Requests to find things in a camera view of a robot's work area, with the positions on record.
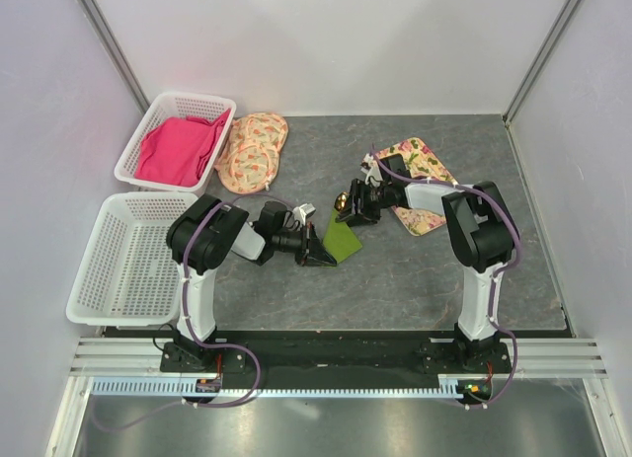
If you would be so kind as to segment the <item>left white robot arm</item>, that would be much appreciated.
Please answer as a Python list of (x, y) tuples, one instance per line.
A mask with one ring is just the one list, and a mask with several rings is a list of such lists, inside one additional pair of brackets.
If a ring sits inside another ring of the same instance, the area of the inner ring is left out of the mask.
[(182, 358), (193, 370), (208, 370), (216, 360), (217, 349), (206, 340), (216, 331), (216, 274), (230, 253), (258, 266), (276, 253), (292, 254), (300, 267), (337, 264), (317, 236), (314, 211), (310, 203), (292, 206), (269, 195), (251, 222), (248, 211), (204, 194), (175, 220), (166, 243), (181, 281), (177, 329), (188, 340)]

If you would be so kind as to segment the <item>iridescent gold spoon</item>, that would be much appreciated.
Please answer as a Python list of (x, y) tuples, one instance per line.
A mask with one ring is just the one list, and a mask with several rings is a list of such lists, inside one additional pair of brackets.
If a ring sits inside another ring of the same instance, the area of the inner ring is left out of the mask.
[(338, 212), (341, 212), (345, 208), (348, 198), (349, 198), (349, 194), (346, 191), (342, 191), (336, 197), (336, 200), (335, 200), (335, 203), (334, 203), (334, 208)]

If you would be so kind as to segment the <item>green paper napkin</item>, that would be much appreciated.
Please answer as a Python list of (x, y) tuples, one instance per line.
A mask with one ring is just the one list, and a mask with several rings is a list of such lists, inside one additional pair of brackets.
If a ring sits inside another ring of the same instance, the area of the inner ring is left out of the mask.
[(323, 245), (338, 264), (359, 252), (362, 243), (345, 222), (337, 222), (338, 212), (333, 210), (323, 239)]

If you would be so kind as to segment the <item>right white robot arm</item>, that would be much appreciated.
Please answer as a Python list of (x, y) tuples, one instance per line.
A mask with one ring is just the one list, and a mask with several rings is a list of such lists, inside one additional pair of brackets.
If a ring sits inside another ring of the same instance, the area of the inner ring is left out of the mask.
[(377, 223), (391, 207), (424, 210), (444, 218), (452, 252), (463, 266), (461, 312), (449, 343), (430, 346), (427, 359), (467, 372), (488, 369), (506, 348), (497, 323), (504, 273), (520, 257), (519, 234), (498, 186), (461, 185), (429, 175), (414, 177), (401, 155), (362, 163), (336, 221), (350, 227)]

